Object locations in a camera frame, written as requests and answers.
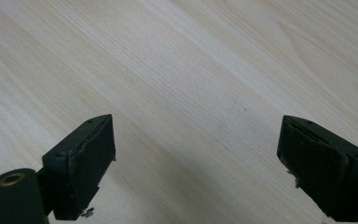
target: wooden surface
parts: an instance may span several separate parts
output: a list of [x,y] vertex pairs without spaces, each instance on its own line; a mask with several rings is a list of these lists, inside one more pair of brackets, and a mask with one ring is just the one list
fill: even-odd
[[276,148],[283,114],[358,146],[358,1],[0,0],[0,174],[107,113],[77,223],[322,223]]

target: round hole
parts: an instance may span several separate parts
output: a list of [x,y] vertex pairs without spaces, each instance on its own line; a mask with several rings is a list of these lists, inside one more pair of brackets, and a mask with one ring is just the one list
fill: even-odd
[[22,181],[24,177],[25,177],[25,174],[22,174],[22,173],[7,175],[0,180],[0,186],[1,187],[9,187],[9,186],[15,185],[15,184],[19,183],[20,181]]

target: black plastic part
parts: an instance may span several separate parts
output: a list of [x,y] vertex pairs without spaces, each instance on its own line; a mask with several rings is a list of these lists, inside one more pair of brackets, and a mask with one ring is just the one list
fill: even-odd
[[318,124],[284,116],[278,157],[335,221],[358,221],[358,147]]
[[0,175],[0,224],[13,223],[48,223],[34,170]]
[[97,193],[116,150],[111,115],[89,119],[43,156],[44,198],[59,220],[76,220]]

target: wooden table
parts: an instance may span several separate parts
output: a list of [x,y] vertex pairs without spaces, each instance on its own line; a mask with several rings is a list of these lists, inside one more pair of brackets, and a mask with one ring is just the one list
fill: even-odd
[[276,148],[284,114],[358,146],[358,1],[0,0],[0,174],[109,113],[76,223],[322,223]]

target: light wood grain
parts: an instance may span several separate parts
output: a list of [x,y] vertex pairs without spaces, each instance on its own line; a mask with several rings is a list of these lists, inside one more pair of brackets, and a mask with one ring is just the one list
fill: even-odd
[[0,1],[0,174],[107,113],[77,223],[322,223],[276,147],[283,114],[358,146],[358,1]]

